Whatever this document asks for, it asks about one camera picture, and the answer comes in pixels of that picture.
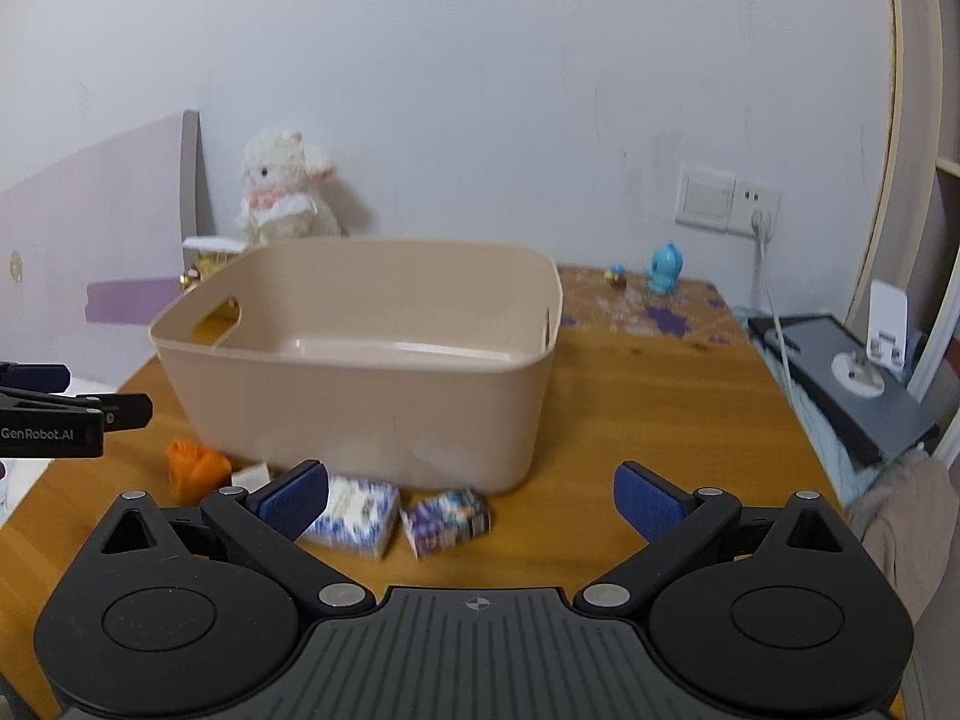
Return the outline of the white wooden shelf frame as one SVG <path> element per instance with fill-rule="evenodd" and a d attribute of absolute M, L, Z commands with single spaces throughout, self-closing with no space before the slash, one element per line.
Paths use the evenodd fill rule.
<path fill-rule="evenodd" d="M 846 325 L 867 330 L 867 291 L 908 294 L 928 333 L 908 390 L 924 398 L 958 322 L 958 0 L 890 0 L 892 107 L 877 210 Z"/>

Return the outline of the small colourful figurine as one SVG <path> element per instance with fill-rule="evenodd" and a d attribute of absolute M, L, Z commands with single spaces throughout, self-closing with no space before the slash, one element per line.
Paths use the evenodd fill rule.
<path fill-rule="evenodd" d="M 626 283 L 628 283 L 626 268 L 621 265 L 613 265 L 607 268 L 604 273 L 604 280 L 607 281 L 610 286 L 613 286 L 613 288 L 625 288 Z"/>

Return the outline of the grey beige fabric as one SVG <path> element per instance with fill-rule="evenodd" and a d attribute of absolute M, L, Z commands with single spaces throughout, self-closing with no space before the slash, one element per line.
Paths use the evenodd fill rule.
<path fill-rule="evenodd" d="M 914 449 L 848 507 L 851 530 L 914 624 L 910 718 L 958 715 L 958 468 Z"/>

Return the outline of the small white box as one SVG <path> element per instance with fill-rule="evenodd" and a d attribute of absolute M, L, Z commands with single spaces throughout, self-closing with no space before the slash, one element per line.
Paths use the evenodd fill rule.
<path fill-rule="evenodd" d="M 244 489 L 249 494 L 265 488 L 270 481 L 272 481 L 272 475 L 270 475 L 270 470 L 265 463 L 244 466 L 244 468 L 239 468 L 231 475 L 231 484 L 235 488 Z"/>

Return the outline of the lilac headboard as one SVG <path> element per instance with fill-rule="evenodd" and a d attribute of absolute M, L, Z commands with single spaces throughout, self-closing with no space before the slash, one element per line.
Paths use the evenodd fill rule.
<path fill-rule="evenodd" d="M 119 385 L 153 356 L 197 232 L 199 114 L 76 151 L 2 192 L 2 358 Z"/>

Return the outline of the white wall switch socket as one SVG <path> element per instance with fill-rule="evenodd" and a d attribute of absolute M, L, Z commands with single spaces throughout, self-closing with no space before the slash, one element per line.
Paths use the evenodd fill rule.
<path fill-rule="evenodd" d="M 773 234 L 782 193 L 759 182 L 706 167 L 680 170 L 674 221 L 704 231 L 755 239 Z"/>

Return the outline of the gold foil bag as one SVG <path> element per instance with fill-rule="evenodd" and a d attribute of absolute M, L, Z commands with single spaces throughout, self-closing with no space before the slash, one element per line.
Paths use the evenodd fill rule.
<path fill-rule="evenodd" d="M 210 278 L 220 268 L 238 258 L 235 252 L 199 252 L 192 263 L 181 273 L 179 288 L 183 293 L 195 288 L 197 284 Z"/>

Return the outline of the white phone stand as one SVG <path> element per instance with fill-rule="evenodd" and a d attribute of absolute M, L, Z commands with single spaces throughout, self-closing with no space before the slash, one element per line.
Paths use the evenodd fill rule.
<path fill-rule="evenodd" d="M 882 397 L 882 372 L 901 372 L 907 362 L 908 296 L 903 289 L 874 280 L 869 289 L 867 340 L 862 348 L 838 353 L 832 360 L 836 382 L 859 398 Z"/>

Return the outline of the purple cartoon box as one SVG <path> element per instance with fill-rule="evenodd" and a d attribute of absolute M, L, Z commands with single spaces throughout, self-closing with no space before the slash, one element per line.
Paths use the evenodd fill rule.
<path fill-rule="evenodd" d="M 400 511 L 400 522 L 416 559 L 449 551 L 488 533 L 490 507 L 473 489 L 451 489 Z"/>

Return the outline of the blue white patterned box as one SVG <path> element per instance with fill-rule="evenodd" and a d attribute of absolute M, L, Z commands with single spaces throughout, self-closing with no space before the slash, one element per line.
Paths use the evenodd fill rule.
<path fill-rule="evenodd" d="M 331 475 L 327 504 L 301 538 L 308 543 L 381 559 L 394 533 L 400 491 L 389 483 Z"/>

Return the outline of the white plush sheep toy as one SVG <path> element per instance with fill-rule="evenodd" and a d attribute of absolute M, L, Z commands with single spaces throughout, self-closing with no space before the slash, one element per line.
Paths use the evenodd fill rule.
<path fill-rule="evenodd" d="M 236 227 L 249 247 L 286 239 L 340 238 L 342 226 L 324 197 L 332 163 L 301 132 L 257 133 L 241 161 L 242 199 Z"/>

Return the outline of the white open carton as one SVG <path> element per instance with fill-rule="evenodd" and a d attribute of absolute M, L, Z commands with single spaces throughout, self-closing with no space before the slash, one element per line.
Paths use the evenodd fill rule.
<path fill-rule="evenodd" d="M 247 244 L 223 236 L 189 236 L 182 241 L 182 249 L 207 254 L 239 255 L 247 249 Z"/>

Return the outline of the orange cloth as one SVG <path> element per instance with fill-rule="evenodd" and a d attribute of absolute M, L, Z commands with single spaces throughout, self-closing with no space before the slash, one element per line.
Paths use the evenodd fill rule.
<path fill-rule="evenodd" d="M 179 505 L 195 505 L 207 494 L 228 483 L 231 461 L 218 450 L 192 440 L 173 440 L 166 447 L 167 481 Z"/>

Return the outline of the beige plastic storage bin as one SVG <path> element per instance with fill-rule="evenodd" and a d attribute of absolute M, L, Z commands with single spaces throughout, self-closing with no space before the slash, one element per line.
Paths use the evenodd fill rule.
<path fill-rule="evenodd" d="M 562 314 L 558 268 L 535 250 L 296 239 L 228 263 L 149 336 L 212 449 L 496 494 L 532 465 Z"/>

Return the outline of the grey laptop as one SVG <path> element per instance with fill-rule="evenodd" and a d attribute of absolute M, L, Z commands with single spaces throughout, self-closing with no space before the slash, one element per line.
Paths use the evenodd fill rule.
<path fill-rule="evenodd" d="M 833 317 L 782 319 L 781 338 L 768 317 L 754 317 L 748 327 L 773 353 L 779 353 L 779 340 L 784 340 L 791 377 L 859 465 L 895 460 L 939 434 L 931 411 L 887 369 L 869 361 L 861 344 Z"/>

